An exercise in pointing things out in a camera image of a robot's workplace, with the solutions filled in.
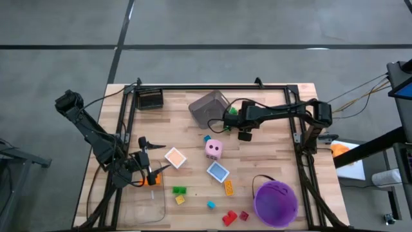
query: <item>green lego brick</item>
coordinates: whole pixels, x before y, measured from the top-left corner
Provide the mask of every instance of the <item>green lego brick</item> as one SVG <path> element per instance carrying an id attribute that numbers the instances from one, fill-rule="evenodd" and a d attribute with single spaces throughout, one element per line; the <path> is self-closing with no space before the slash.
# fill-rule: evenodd
<path id="1" fill-rule="evenodd" d="M 186 187 L 173 186 L 172 193 L 173 193 L 173 194 L 181 194 L 181 195 L 184 195 L 184 194 L 186 194 Z"/>
<path id="2" fill-rule="evenodd" d="M 235 107 L 231 107 L 230 110 L 229 110 L 229 113 L 233 114 L 233 115 L 237 115 L 238 111 L 237 111 L 237 109 L 235 109 Z"/>

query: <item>pink dice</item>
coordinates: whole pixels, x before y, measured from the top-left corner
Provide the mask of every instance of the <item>pink dice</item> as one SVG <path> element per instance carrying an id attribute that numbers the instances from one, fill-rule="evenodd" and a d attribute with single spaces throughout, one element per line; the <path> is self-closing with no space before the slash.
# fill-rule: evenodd
<path id="1" fill-rule="evenodd" d="M 206 142 L 205 153 L 206 157 L 214 160 L 218 160 L 221 157 L 223 151 L 223 143 L 216 139 L 209 139 Z"/>

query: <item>red lego brick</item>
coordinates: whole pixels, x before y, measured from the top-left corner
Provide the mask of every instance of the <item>red lego brick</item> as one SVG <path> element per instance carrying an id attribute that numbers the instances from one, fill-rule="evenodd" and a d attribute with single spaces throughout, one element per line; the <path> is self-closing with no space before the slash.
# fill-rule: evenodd
<path id="1" fill-rule="evenodd" d="M 241 220 L 244 220 L 244 221 L 246 221 L 248 217 L 249 217 L 249 214 L 247 214 L 247 213 L 244 212 L 244 211 L 242 211 L 242 212 L 240 213 L 240 216 L 239 216 L 239 218 L 240 218 Z"/>
<path id="2" fill-rule="evenodd" d="M 229 226 L 235 219 L 238 217 L 238 215 L 230 210 L 227 215 L 223 216 L 222 220 L 225 226 Z"/>

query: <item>concrete floor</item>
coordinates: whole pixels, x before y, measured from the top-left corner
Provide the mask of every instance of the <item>concrete floor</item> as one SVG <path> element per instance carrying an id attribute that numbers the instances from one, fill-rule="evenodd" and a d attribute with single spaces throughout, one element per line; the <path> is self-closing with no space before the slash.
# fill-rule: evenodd
<path id="1" fill-rule="evenodd" d="M 0 44 L 116 44 L 128 0 L 0 2 Z M 137 0 L 125 44 L 404 44 L 412 14 L 402 0 Z M 11 231 L 68 229 L 89 146 L 54 109 L 65 90 L 85 102 L 104 93 L 111 50 L 0 50 L 0 137 L 53 159 L 34 166 Z M 314 82 L 327 101 L 409 60 L 412 50 L 123 51 L 115 83 Z M 371 86 L 333 101 L 338 107 Z M 351 115 L 364 102 L 348 109 Z M 100 104 L 88 108 L 97 119 Z M 395 102 L 376 93 L 359 116 L 330 128 L 342 138 L 370 140 L 400 126 Z M 375 165 L 379 159 L 368 159 Z M 407 231 L 412 221 L 385 226 L 385 192 L 342 188 L 352 226 Z"/>

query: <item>blue block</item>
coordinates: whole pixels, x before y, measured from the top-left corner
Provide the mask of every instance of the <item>blue block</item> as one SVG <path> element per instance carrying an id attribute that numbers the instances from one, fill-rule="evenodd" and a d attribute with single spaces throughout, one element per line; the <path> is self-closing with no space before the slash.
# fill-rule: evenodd
<path id="1" fill-rule="evenodd" d="M 208 201 L 208 202 L 207 202 L 207 206 L 208 206 L 209 208 L 211 208 L 211 209 L 214 209 L 214 207 L 215 207 L 214 203 L 211 202 L 211 201 Z"/>
<path id="2" fill-rule="evenodd" d="M 210 135 L 206 135 L 206 136 L 203 138 L 203 140 L 204 140 L 205 142 L 207 142 L 209 139 L 211 139 L 211 136 L 210 136 Z"/>

